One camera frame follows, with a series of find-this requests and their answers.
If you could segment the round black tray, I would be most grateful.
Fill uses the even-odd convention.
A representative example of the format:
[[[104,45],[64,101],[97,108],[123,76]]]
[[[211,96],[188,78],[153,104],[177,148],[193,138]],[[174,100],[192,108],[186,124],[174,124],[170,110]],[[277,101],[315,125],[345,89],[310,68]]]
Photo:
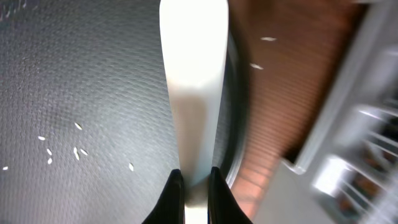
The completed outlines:
[[[180,170],[160,2],[1,2],[2,223],[150,214]],[[212,162],[222,176],[242,149],[238,60],[229,28]]]

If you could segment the grey dishwasher rack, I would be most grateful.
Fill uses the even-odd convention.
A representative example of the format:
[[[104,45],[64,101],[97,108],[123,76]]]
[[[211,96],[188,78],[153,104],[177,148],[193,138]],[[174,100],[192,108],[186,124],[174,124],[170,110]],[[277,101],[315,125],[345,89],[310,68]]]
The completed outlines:
[[[397,222],[397,2],[366,4],[302,152],[280,161],[254,223]]]

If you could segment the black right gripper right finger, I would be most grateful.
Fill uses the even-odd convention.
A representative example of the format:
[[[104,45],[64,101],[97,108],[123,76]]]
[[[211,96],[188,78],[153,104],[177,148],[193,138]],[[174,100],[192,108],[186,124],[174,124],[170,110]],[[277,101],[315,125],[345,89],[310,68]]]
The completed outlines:
[[[208,223],[252,224],[240,209],[218,167],[211,168],[209,178]]]

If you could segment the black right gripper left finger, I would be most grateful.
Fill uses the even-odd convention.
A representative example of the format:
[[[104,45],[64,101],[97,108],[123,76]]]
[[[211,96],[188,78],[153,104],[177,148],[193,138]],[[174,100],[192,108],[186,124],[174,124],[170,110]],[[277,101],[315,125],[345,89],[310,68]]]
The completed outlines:
[[[184,224],[185,187],[179,169],[171,171],[163,191],[143,224]]]

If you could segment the white plastic knife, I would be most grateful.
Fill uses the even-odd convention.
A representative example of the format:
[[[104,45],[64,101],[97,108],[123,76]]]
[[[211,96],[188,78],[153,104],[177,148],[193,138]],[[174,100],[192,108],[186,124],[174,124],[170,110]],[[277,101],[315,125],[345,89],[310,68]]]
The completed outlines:
[[[226,65],[228,2],[161,0],[159,22],[185,184],[185,223],[208,223],[208,179]]]

